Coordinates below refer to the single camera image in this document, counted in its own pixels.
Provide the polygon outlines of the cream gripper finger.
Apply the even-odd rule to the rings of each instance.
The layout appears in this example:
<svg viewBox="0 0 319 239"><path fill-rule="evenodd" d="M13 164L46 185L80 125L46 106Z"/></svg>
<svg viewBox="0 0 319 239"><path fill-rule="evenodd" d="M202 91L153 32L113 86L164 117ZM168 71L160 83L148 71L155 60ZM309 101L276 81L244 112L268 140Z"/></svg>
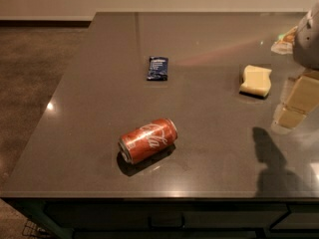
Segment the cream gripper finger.
<svg viewBox="0 0 319 239"><path fill-rule="evenodd" d="M285 128L298 127L319 106L319 72L304 71L290 79L276 109L276 123Z"/></svg>

